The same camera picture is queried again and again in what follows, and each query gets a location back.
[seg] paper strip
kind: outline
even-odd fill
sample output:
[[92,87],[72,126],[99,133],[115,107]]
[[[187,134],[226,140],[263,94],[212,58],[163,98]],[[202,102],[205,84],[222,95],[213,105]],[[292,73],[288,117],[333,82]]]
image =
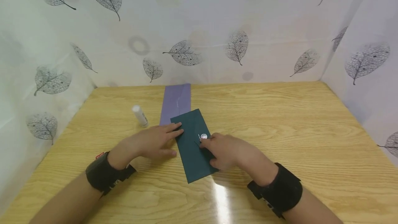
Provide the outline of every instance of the paper strip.
[[191,111],[191,84],[166,86],[160,125],[170,124],[172,117]]

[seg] left hand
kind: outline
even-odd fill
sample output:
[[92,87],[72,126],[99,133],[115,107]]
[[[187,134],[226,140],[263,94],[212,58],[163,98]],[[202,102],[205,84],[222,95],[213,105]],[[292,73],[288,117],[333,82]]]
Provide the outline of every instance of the left hand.
[[134,158],[139,156],[151,159],[175,157],[177,152],[165,146],[169,140],[184,132],[183,129],[174,131],[180,126],[181,122],[157,125],[123,139],[108,154],[110,165],[115,169],[124,169]]

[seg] red label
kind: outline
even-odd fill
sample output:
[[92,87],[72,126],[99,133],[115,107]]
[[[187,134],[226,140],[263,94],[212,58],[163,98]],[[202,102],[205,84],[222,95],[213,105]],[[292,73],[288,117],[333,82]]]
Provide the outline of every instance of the red label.
[[104,152],[99,154],[98,156],[95,157],[95,159],[99,158],[100,156],[104,155]]

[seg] glue stick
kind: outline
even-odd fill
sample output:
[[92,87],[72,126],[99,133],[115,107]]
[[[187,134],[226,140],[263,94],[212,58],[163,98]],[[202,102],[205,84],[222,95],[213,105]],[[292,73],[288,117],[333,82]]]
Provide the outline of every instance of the glue stick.
[[145,114],[142,112],[141,106],[135,105],[131,110],[133,111],[135,117],[138,119],[139,124],[142,127],[148,127],[149,123],[145,117]]

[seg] table surface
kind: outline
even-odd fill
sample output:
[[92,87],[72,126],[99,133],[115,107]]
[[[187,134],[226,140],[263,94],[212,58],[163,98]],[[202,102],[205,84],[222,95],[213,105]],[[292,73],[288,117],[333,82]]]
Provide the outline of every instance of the table surface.
[[[163,93],[164,86],[94,90],[0,223],[27,223],[96,155],[141,130],[132,105],[159,124]],[[191,95],[210,132],[256,145],[345,223],[397,223],[398,169],[324,83],[192,85]],[[179,154],[132,164],[138,173],[102,198],[85,223],[280,223],[239,169],[188,184]]]

